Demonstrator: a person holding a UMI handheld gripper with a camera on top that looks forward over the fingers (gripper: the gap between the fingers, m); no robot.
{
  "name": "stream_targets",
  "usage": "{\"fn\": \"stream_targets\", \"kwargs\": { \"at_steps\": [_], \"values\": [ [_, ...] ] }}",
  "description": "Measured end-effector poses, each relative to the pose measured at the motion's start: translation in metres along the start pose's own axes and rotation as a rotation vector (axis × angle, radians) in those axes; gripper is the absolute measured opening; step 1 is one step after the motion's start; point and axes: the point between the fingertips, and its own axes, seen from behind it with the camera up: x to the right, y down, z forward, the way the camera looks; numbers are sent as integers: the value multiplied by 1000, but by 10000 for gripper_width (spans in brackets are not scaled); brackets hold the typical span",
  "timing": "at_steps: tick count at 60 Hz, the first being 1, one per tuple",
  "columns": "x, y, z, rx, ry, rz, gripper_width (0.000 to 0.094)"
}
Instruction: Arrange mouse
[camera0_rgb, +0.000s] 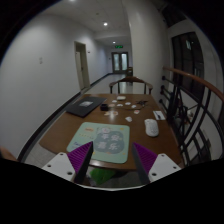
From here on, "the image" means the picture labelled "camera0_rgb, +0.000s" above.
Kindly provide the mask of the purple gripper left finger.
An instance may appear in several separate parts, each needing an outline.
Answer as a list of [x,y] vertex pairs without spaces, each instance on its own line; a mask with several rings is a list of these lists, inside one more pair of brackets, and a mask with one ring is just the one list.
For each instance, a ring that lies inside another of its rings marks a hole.
[[82,184],[86,176],[93,153],[93,142],[86,143],[67,154],[72,167],[75,170],[74,182]]

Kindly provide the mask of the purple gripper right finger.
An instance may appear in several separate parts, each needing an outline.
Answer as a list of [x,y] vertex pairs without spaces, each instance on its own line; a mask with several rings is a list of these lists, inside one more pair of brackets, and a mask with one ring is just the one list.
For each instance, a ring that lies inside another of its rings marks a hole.
[[149,184],[148,174],[157,159],[157,154],[138,143],[132,144],[132,154],[141,183]]

